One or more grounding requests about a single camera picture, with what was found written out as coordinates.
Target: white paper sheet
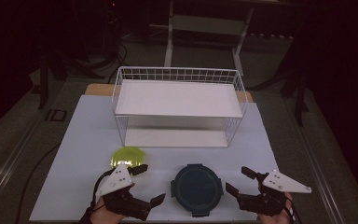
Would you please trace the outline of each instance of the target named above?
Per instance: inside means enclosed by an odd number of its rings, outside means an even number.
[[[80,98],[60,150],[39,194],[32,221],[77,221],[90,205],[95,181],[110,169],[110,159],[120,147],[117,126],[111,110],[111,97]],[[225,192],[208,217],[191,217],[171,197],[170,184],[190,163],[202,163],[240,193],[258,194],[257,182],[241,173],[242,166],[265,173],[277,169],[269,140],[256,104],[248,110],[227,148],[146,147],[148,171],[135,176],[134,197],[144,201],[167,193],[164,203],[152,209],[150,222],[232,222],[255,220],[256,214],[241,211],[234,197]]]

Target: dark background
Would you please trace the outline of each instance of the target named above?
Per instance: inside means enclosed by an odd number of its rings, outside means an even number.
[[[90,2],[77,1],[76,7]],[[84,56],[90,38],[85,34],[98,32],[103,23],[101,5],[95,2],[94,10],[83,11],[89,13],[84,17],[74,14],[71,1],[0,1],[0,118],[32,88],[28,75],[40,64],[41,35],[56,38],[53,43],[72,57]],[[137,13],[124,13],[123,20],[146,34],[146,24],[167,23],[167,2],[129,0],[123,10]],[[324,2],[304,24],[285,60],[307,68],[308,88],[358,181],[358,1]]]

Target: floor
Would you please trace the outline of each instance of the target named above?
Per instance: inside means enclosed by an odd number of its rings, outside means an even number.
[[[290,43],[290,39],[248,37],[241,51],[245,86],[272,77]],[[120,48],[120,55],[127,51],[127,65],[163,66],[166,46],[158,38],[144,43],[136,36],[127,35],[122,44],[125,48]],[[100,55],[91,57],[93,61],[101,58]],[[50,97],[43,110],[37,109],[39,96],[28,93],[0,120],[0,223],[12,223],[16,219],[29,174],[45,153],[61,142],[79,96],[90,83],[106,82],[116,66],[96,70],[105,79],[90,79],[69,69],[71,75],[65,82],[50,79]],[[234,68],[234,62],[230,49],[177,43],[172,66]],[[293,116],[294,99],[282,98],[281,86],[278,83],[251,94],[280,171],[314,189],[312,194],[294,194],[301,219],[304,223],[358,223],[358,186],[312,92],[306,92],[309,112],[303,113],[304,127],[299,127]],[[67,116],[63,121],[54,121],[49,117],[49,110],[66,111]],[[35,168],[24,191],[19,223],[32,223],[28,218],[55,152],[49,153]]]

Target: white wire basket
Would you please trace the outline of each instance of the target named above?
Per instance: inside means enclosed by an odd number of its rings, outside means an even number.
[[[123,66],[113,113],[124,146],[228,147],[248,99],[237,70]]]

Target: black mechanical claw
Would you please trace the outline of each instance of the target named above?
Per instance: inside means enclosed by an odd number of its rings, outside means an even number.
[[[146,170],[146,164],[128,168],[129,173],[132,175],[141,174]],[[156,198],[153,198],[150,203],[147,203],[134,198],[132,194],[130,194],[131,187],[132,186],[128,186],[124,189],[119,189],[104,195],[103,201],[105,202],[105,207],[113,213],[146,221],[150,210],[164,202],[165,194],[160,194]]]
[[[271,189],[263,185],[263,181],[269,173],[256,173],[245,166],[241,168],[241,172],[251,179],[257,179],[258,188],[261,194],[257,196],[240,194],[238,189],[226,183],[226,191],[237,199],[240,210],[246,210],[267,216],[280,214],[285,207],[286,196],[283,192],[279,192],[276,189]]]
[[[90,207],[86,210],[86,213],[78,222],[79,224],[91,223],[90,221],[91,214],[98,209],[95,208],[95,204],[96,204],[95,192],[97,191],[100,182],[106,176],[111,175],[115,170],[116,168],[113,168],[112,170],[103,173],[100,176],[100,178],[97,180],[94,186]],[[129,173],[132,175],[141,174],[146,170],[147,170],[146,164],[128,168]],[[130,188],[132,186],[128,186],[126,188],[119,189],[114,192],[105,194],[103,196],[104,206],[106,207],[107,210],[113,213],[120,214],[126,217],[135,217],[141,219],[142,221],[146,221],[147,216],[150,213],[150,210],[156,206],[159,206],[164,202],[165,194],[160,194],[158,197],[153,198],[152,200],[150,200],[149,203],[147,203],[142,200],[134,198],[132,194],[130,194]]]

